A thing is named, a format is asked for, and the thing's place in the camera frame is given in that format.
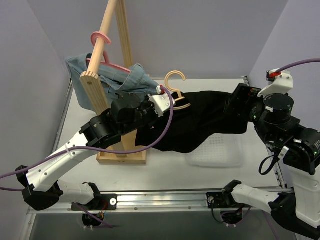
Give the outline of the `aluminium right side rail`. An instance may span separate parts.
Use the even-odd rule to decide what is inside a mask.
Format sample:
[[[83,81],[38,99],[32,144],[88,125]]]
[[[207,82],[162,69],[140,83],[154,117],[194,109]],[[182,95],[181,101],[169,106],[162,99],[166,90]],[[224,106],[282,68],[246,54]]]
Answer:
[[[262,113],[258,113],[256,118],[253,120],[255,130],[258,136],[261,138],[269,152],[269,157],[272,158],[271,164],[266,171],[263,172],[267,175],[269,172],[274,171],[280,182],[280,186],[286,189],[293,187],[293,179],[290,175],[289,168],[281,160],[280,152],[281,149],[276,148],[273,143],[270,142],[271,137],[276,137],[276,133],[272,131],[276,128],[276,125],[272,123],[271,119],[268,119],[269,111],[266,110],[265,106],[261,107]]]

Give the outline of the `white perforated plastic basket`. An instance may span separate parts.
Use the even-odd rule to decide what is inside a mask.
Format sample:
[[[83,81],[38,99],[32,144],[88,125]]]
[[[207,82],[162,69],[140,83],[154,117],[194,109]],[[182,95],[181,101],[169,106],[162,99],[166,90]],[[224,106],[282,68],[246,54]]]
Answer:
[[[213,134],[198,148],[185,155],[188,164],[204,168],[237,168],[244,163],[241,136]]]

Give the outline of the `aluminium front rail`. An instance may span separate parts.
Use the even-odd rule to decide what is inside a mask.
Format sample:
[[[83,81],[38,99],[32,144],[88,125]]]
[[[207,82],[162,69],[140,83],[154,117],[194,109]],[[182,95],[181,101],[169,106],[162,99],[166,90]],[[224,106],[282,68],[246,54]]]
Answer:
[[[208,192],[223,192],[221,189],[161,190],[161,191],[102,191],[102,194],[117,194],[116,212],[174,212],[208,210]]]

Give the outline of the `wooden clothes rack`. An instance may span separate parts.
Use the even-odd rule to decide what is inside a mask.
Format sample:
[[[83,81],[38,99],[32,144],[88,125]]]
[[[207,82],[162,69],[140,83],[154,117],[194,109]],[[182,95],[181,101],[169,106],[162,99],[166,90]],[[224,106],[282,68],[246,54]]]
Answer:
[[[106,47],[112,41],[108,36],[112,19],[116,17],[124,66],[110,60]],[[112,102],[124,92],[115,80],[128,78],[134,66],[129,37],[127,11],[123,0],[110,0],[107,4],[99,31],[90,37],[93,45],[91,56],[85,57],[85,70],[80,74],[80,83],[84,89],[93,111],[100,115],[109,109]],[[99,164],[114,165],[145,165],[147,152],[136,146],[137,132],[133,131],[122,136],[121,141],[107,148],[107,152],[99,152],[96,160]]]

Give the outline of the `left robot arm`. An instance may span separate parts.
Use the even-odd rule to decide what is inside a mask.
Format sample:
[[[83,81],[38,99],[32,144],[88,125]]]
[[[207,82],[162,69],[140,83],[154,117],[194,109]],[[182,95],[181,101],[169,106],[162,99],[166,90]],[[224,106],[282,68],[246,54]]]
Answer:
[[[24,186],[24,201],[36,211],[57,203],[97,209],[103,204],[103,197],[94,183],[68,183],[61,177],[97,152],[120,143],[122,136],[150,126],[169,108],[167,94],[150,96],[144,101],[133,93],[118,96],[110,108],[82,126],[48,161],[33,168],[17,168],[17,179]]]

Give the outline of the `aluminium rail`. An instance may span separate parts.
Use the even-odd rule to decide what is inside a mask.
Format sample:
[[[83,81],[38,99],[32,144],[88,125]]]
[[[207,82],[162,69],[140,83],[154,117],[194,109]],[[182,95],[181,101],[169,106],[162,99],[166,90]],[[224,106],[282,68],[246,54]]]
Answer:
[[[286,189],[293,187],[293,179],[290,175],[289,168],[281,160],[280,152],[281,149],[276,148],[273,143],[270,142],[271,137],[276,137],[276,133],[272,131],[276,128],[276,125],[272,123],[271,119],[268,119],[269,111],[266,110],[265,106],[261,107],[262,113],[258,113],[256,118],[253,120],[255,130],[258,136],[261,138],[269,152],[269,157],[272,158],[271,164],[266,171],[263,172],[267,175],[269,172],[274,171],[280,182],[280,186]]]
[[[174,212],[208,210],[208,192],[223,192],[221,189],[161,190],[161,191],[102,191],[102,194],[117,194],[116,212]]]

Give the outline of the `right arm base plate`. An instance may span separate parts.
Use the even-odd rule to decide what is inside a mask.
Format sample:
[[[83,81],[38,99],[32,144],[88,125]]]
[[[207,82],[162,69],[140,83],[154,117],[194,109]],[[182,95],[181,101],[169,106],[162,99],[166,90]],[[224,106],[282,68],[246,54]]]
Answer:
[[[207,192],[207,207],[211,211],[213,219],[226,227],[236,227],[245,220],[251,207],[236,203],[222,192]]]

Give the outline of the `black skirt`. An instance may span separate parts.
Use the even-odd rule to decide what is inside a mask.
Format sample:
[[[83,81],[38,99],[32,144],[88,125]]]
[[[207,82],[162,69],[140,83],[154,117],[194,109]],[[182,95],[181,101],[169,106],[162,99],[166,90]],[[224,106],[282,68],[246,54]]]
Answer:
[[[153,146],[162,152],[191,153],[213,134],[244,134],[248,122],[224,113],[231,96],[228,92],[200,91],[182,94],[185,99],[177,105],[190,103],[190,107],[175,110],[166,135]]]

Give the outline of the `beige plastic hanger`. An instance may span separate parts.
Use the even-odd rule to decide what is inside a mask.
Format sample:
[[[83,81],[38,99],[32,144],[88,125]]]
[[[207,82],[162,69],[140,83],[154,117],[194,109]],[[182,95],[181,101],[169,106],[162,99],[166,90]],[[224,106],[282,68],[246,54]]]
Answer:
[[[181,71],[173,70],[173,71],[170,71],[170,72],[165,76],[165,78],[164,78],[165,87],[166,87],[169,91],[174,92],[174,93],[177,93],[178,98],[175,99],[175,102],[184,100],[185,97],[182,96],[182,92],[181,92],[179,89],[177,89],[177,88],[172,88],[172,87],[170,86],[170,84],[169,84],[169,78],[170,78],[172,75],[179,75],[183,81],[186,80],[186,76],[185,76]],[[180,111],[180,110],[184,110],[184,109],[186,109],[186,108],[189,108],[190,106],[191,106],[191,104],[188,103],[188,104],[185,104],[185,105],[183,105],[183,106],[174,107],[173,109],[174,109],[175,111]]]

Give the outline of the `light blue denim shirt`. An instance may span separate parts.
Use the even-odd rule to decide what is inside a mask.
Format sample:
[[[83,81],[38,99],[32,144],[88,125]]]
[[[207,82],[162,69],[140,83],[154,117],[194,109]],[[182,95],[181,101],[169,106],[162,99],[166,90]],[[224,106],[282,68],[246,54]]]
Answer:
[[[94,107],[80,81],[81,74],[88,69],[89,63],[86,62],[86,60],[90,58],[91,55],[91,53],[84,53],[78,56],[71,56],[65,61],[73,82],[78,104],[83,109],[94,111]],[[147,95],[157,95],[156,87],[159,84],[146,74],[141,64],[136,63],[129,67],[129,70],[131,70],[131,73],[116,70],[105,65],[100,66],[98,75],[109,104],[124,93],[136,94],[141,101],[143,101]]]

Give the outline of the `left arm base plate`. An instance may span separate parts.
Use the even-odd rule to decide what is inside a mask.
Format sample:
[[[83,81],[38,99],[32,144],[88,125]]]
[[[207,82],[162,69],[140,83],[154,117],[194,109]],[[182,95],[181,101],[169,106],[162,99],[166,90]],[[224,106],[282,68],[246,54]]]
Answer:
[[[107,211],[115,211],[118,204],[118,195],[114,193],[102,194],[96,197],[90,203],[83,205],[73,202],[71,204],[72,211],[82,212],[82,223],[88,228],[113,228],[112,225],[106,223]]]

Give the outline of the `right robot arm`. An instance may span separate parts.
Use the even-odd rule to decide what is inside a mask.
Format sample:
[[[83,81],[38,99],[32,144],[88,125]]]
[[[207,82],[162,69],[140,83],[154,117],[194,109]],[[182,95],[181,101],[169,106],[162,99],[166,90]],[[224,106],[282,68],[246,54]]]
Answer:
[[[225,106],[254,124],[271,151],[272,163],[289,169],[293,191],[268,192],[233,180],[222,191],[227,206],[244,204],[262,210],[284,229],[307,238],[320,237],[320,133],[292,116],[294,100],[286,93],[260,96],[259,88],[237,86]]]

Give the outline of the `pink plastic hanger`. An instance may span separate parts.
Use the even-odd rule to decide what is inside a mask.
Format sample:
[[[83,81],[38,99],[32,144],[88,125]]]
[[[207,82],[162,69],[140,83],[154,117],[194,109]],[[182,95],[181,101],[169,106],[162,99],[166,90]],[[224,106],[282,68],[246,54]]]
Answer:
[[[93,47],[95,47],[97,39],[102,39],[106,45],[112,44],[111,39],[107,35],[105,35],[102,32],[95,31],[91,34],[91,37],[90,37],[90,40],[91,40]],[[100,62],[101,65],[113,68],[118,71],[122,71],[127,74],[131,73],[130,69],[110,62],[108,52],[105,50],[105,48],[103,49],[102,56],[103,56],[103,60]]]

